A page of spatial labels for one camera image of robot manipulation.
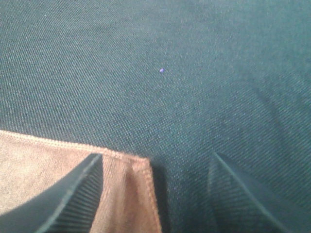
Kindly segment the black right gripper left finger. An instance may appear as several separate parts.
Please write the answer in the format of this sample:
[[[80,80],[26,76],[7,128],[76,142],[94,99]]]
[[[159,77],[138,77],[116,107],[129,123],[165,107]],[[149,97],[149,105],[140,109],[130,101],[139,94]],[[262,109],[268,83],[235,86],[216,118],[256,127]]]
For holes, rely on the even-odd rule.
[[[65,177],[0,216],[2,233],[88,233],[103,191],[103,156],[90,154]]]

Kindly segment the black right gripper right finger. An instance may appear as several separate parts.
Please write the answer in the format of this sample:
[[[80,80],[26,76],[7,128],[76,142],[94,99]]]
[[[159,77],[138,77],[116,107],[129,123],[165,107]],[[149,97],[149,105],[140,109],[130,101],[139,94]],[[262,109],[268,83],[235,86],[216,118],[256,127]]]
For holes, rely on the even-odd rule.
[[[309,233],[311,215],[224,154],[212,153],[207,191],[221,233]]]

